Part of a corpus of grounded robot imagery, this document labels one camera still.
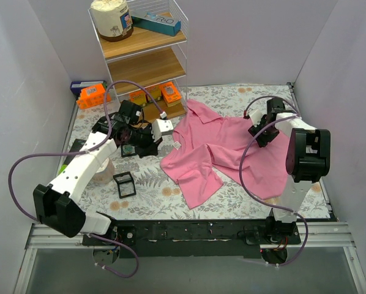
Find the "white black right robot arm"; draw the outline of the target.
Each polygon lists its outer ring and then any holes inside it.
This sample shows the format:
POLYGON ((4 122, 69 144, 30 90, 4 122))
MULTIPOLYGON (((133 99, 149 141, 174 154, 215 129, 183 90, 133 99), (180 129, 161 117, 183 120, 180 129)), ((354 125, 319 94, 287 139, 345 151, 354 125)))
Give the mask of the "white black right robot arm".
POLYGON ((266 98, 266 114, 248 105, 244 118, 252 121, 248 132, 260 148, 280 134, 289 138, 285 159, 286 186, 264 221, 263 236, 275 244, 298 234, 296 213, 313 184, 330 170, 331 133, 304 122, 297 110, 287 110, 285 99, 278 96, 266 98))

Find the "pink t-shirt garment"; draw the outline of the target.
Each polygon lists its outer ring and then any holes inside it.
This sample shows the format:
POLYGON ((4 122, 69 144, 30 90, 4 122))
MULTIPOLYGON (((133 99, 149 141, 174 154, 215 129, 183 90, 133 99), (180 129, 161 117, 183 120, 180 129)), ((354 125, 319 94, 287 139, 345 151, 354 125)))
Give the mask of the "pink t-shirt garment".
POLYGON ((205 104, 188 100, 187 115, 173 132, 180 146, 165 156, 160 166, 179 185, 190 209, 206 202, 222 186, 219 170, 262 200, 278 197, 286 186, 286 152, 289 139, 278 135, 266 147, 252 140, 252 122, 222 117, 205 104))

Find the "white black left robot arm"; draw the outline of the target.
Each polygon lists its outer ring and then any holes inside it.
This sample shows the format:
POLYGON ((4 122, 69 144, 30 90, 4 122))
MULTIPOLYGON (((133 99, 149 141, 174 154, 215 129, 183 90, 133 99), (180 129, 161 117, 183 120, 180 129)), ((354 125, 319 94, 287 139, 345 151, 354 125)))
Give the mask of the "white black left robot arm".
POLYGON ((162 112, 159 119, 139 129, 141 107, 127 100, 119 111, 101 117, 83 147, 72 153, 72 161, 48 185, 39 184, 33 191, 37 220, 72 238, 79 233, 96 234, 105 245, 117 239, 112 218, 102 213, 83 211, 80 199, 88 183, 118 146, 128 143, 141 157, 156 155, 162 137, 173 131, 173 123, 162 112))

